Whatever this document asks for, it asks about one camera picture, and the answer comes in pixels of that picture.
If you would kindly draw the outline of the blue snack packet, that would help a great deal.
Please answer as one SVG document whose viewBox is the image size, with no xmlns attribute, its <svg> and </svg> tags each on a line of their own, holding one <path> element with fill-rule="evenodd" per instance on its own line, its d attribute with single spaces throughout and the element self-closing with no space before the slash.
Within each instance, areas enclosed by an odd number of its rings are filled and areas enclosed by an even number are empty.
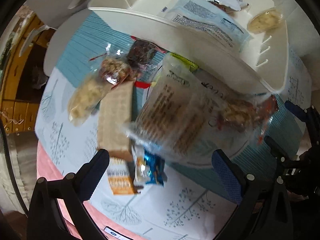
<svg viewBox="0 0 320 240">
<path fill-rule="evenodd" d="M 163 176 L 165 160 L 155 154 L 149 153 L 148 151 L 145 151 L 144 153 L 144 160 L 146 166 L 149 168 L 146 174 L 148 179 L 146 184 L 164 186 Z"/>
</svg>

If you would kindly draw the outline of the clear bag mixed nuts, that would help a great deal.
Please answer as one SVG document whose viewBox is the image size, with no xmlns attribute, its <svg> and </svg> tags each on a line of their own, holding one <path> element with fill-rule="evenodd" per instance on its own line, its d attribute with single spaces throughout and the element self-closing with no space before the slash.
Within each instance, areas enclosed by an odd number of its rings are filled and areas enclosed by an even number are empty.
<svg viewBox="0 0 320 240">
<path fill-rule="evenodd" d="M 217 126 L 220 130 L 226 128 L 253 135 L 260 145 L 277 111 L 278 103 L 274 95 L 229 98 L 219 111 Z"/>
</svg>

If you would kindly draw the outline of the pink sofa cushion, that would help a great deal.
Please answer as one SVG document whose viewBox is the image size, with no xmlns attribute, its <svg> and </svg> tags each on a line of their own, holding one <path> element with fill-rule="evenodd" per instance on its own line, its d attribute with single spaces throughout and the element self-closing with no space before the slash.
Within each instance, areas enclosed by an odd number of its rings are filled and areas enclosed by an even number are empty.
<svg viewBox="0 0 320 240">
<path fill-rule="evenodd" d="M 32 215 L 45 216 L 47 221 L 54 224 L 63 223 L 62 219 L 65 218 L 82 239 L 142 239 L 88 203 L 107 166 L 108 154 L 100 150 L 77 174 L 69 173 L 65 177 L 59 175 L 57 179 L 56 166 L 38 143 L 38 181 L 30 205 Z"/>
</svg>

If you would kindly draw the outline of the white rice cracker bag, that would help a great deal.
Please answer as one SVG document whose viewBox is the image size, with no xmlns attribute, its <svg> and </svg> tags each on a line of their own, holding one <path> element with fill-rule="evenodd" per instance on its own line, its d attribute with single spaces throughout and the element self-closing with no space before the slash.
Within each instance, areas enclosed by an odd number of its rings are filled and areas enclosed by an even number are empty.
<svg viewBox="0 0 320 240">
<path fill-rule="evenodd" d="M 251 98 L 230 91 L 206 72 L 195 75 L 180 60 L 167 55 L 155 86 L 133 122 L 123 133 L 166 161 L 207 166 L 221 149 L 229 157 L 240 154 L 253 135 L 218 129 L 219 111 L 229 98 Z"/>
</svg>

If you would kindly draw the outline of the green snack packet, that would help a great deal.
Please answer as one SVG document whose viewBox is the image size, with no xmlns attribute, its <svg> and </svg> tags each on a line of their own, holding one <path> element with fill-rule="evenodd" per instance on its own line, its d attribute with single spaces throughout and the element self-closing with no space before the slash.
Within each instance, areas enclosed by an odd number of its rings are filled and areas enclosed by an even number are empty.
<svg viewBox="0 0 320 240">
<path fill-rule="evenodd" d="M 188 70 L 189 70 L 190 72 L 192 72 L 192 73 L 199 69 L 199 66 L 198 66 L 195 62 L 190 61 L 189 59 L 187 59 L 187 58 L 185 58 L 185 57 L 183 57 L 183 56 L 181 56 L 181 55 L 178 55 L 178 54 L 176 54 L 176 53 L 170 53 L 170 56 L 172 56 L 172 57 L 180 60 L 181 62 L 183 62 L 183 64 L 184 64 L 184 65 L 188 68 Z"/>
</svg>

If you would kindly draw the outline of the white packet yellow cubes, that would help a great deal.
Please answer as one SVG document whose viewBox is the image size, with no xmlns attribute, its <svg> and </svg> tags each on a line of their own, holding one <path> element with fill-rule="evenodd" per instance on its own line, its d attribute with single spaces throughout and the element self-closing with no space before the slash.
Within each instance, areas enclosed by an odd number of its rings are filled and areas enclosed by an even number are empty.
<svg viewBox="0 0 320 240">
<path fill-rule="evenodd" d="M 144 186 L 150 181 L 150 168 L 144 159 L 144 147 L 140 145 L 132 145 L 131 151 L 135 162 L 135 177 L 133 184 L 135 186 Z"/>
</svg>

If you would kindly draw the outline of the orange oats bar packet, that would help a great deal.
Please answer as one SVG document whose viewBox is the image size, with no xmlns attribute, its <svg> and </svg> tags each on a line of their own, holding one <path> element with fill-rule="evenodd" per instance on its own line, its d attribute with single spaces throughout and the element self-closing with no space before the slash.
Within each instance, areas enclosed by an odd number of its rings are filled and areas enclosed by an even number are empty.
<svg viewBox="0 0 320 240">
<path fill-rule="evenodd" d="M 107 168 L 108 183 L 114 195 L 137 194 L 127 162 L 111 157 Z"/>
</svg>

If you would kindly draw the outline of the wooden desk with drawers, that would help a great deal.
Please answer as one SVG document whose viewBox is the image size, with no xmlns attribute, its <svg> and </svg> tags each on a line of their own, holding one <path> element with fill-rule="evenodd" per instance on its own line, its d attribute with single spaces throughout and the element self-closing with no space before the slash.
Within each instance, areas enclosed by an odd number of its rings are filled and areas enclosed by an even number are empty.
<svg viewBox="0 0 320 240">
<path fill-rule="evenodd" d="M 1 121 L 7 134 L 35 128 L 48 80 L 44 58 L 54 33 L 23 5 L 1 36 Z"/>
</svg>

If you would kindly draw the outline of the clear bag yellow pastry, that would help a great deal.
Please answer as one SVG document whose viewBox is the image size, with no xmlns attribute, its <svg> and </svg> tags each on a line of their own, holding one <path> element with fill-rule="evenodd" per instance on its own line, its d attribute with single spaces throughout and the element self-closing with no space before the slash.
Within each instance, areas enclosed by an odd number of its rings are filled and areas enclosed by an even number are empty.
<svg viewBox="0 0 320 240">
<path fill-rule="evenodd" d="M 283 14 L 277 8 L 270 8 L 254 16 L 247 24 L 247 30 L 260 34 L 278 27 L 283 21 Z"/>
</svg>

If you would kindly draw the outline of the white plastic storage bin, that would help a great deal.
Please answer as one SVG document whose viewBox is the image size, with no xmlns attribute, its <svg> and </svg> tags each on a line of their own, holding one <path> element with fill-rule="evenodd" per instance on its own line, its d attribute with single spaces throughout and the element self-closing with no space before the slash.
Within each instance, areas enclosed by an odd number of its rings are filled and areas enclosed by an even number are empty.
<svg viewBox="0 0 320 240">
<path fill-rule="evenodd" d="M 288 72 L 285 21 L 251 34 L 232 48 L 213 35 L 165 18 L 178 0 L 91 0 L 88 8 L 112 29 L 153 42 L 195 62 L 231 89 L 243 94 L 280 93 Z"/>
</svg>

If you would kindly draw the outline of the dark dried fruit packet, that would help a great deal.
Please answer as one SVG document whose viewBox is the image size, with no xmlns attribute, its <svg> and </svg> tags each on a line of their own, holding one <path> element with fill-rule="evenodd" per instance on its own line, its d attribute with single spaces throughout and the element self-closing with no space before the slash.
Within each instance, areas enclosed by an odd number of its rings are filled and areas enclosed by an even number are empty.
<svg viewBox="0 0 320 240">
<path fill-rule="evenodd" d="M 149 41 L 135 40 L 126 56 L 127 62 L 132 68 L 149 64 L 158 50 L 159 48 Z"/>
</svg>

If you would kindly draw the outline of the grey office chair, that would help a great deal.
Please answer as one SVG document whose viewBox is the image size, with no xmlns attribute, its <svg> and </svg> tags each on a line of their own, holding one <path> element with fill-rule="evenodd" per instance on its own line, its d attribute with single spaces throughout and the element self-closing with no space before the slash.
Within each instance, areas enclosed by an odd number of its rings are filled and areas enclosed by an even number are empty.
<svg viewBox="0 0 320 240">
<path fill-rule="evenodd" d="M 43 25 L 30 31 L 20 49 L 19 56 L 25 53 L 37 35 L 47 30 L 55 30 L 49 41 L 43 64 L 44 73 L 50 76 L 68 41 L 85 17 L 90 14 L 91 11 L 87 9 L 89 1 L 27 0 L 25 4 L 35 12 Z"/>
</svg>

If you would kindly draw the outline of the clear bag puffed snack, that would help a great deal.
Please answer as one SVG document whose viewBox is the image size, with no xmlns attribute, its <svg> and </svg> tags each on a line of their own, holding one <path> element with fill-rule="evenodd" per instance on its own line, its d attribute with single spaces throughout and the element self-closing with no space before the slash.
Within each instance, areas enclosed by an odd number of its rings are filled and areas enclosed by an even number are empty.
<svg viewBox="0 0 320 240">
<path fill-rule="evenodd" d="M 112 87 L 111 83 L 99 76 L 88 75 L 69 99 L 67 111 L 70 123 L 81 126 Z"/>
</svg>

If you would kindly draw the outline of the light blue label snack bag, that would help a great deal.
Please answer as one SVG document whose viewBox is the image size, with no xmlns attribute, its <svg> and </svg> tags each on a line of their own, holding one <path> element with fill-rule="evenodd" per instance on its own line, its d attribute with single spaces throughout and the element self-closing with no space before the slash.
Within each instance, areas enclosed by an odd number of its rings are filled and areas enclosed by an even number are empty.
<svg viewBox="0 0 320 240">
<path fill-rule="evenodd" d="M 205 32 L 236 53 L 252 39 L 231 16 L 205 0 L 178 0 L 164 18 Z"/>
</svg>

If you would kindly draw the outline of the beige wafer biscuit packet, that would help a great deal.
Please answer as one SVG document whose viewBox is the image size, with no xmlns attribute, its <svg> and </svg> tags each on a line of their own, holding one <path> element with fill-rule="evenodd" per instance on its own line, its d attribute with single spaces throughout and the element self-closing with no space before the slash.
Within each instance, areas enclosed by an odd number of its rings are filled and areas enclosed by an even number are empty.
<svg viewBox="0 0 320 240">
<path fill-rule="evenodd" d="M 122 127 L 131 122 L 134 84 L 125 81 L 107 93 L 100 102 L 98 118 L 98 148 L 107 150 L 111 157 L 128 162 L 133 161 L 131 141 Z"/>
</svg>

